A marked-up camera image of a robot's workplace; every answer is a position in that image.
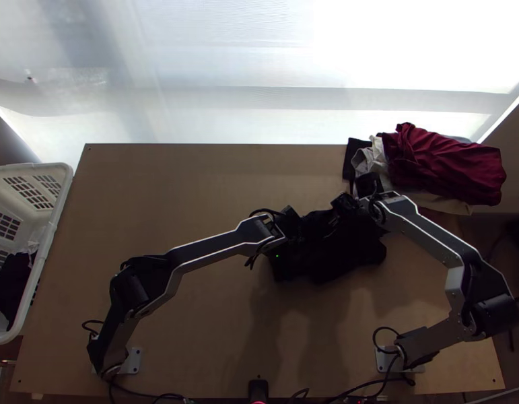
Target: red shirt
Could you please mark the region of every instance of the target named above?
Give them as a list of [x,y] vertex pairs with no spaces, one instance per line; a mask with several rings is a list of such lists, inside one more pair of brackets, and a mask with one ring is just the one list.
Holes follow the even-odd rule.
[[506,180],[500,150],[398,124],[396,133],[383,133],[388,173],[399,187],[425,189],[469,205],[498,205]]

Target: white plastic basket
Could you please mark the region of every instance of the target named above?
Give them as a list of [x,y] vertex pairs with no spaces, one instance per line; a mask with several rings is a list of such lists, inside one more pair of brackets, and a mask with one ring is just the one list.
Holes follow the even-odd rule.
[[8,254],[25,249],[28,241],[39,242],[14,324],[0,312],[0,344],[21,331],[48,256],[57,223],[72,183],[72,168],[56,164],[11,164],[0,166],[0,270]]

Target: metal bracket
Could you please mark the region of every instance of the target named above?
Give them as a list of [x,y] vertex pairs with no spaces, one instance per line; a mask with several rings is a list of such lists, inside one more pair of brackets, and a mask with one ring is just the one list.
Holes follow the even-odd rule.
[[[136,374],[139,372],[139,365],[141,362],[141,348],[130,348],[129,356],[123,362],[118,374]],[[92,373],[96,373],[95,368],[92,368]]]
[[[384,346],[379,345],[379,348],[384,349],[386,351],[396,349],[396,347],[393,346]],[[394,360],[395,353],[384,353],[379,351],[378,349],[375,349],[375,361],[377,363],[377,371],[379,373],[386,373],[388,370],[388,367],[390,366],[390,363]],[[425,366],[424,365],[418,365],[413,369],[403,369],[403,361],[401,357],[396,359],[394,364],[392,365],[392,373],[424,373],[425,372]]]

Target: wooden table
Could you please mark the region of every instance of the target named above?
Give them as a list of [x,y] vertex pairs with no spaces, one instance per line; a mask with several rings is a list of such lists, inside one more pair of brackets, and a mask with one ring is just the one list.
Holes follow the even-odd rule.
[[[91,373],[82,321],[103,319],[108,284],[129,257],[233,229],[259,207],[329,208],[346,189],[345,148],[312,145],[87,145],[29,313],[13,391],[106,395]],[[303,387],[336,395],[380,377],[372,332],[446,317],[446,270],[398,234],[388,256],[321,288],[273,282],[234,257],[184,276],[174,299],[142,320],[138,375],[120,383],[188,397],[245,397],[260,375],[273,397]],[[383,335],[392,341],[391,335]],[[442,351],[403,394],[504,388],[491,339]],[[372,394],[376,386],[364,392]]]

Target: pile of clothes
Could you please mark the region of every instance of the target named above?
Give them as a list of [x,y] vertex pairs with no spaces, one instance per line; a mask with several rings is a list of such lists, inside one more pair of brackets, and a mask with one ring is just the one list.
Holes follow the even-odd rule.
[[500,203],[506,172],[495,147],[403,123],[370,141],[349,139],[343,178],[356,197],[398,191],[419,206],[470,215],[473,205]]

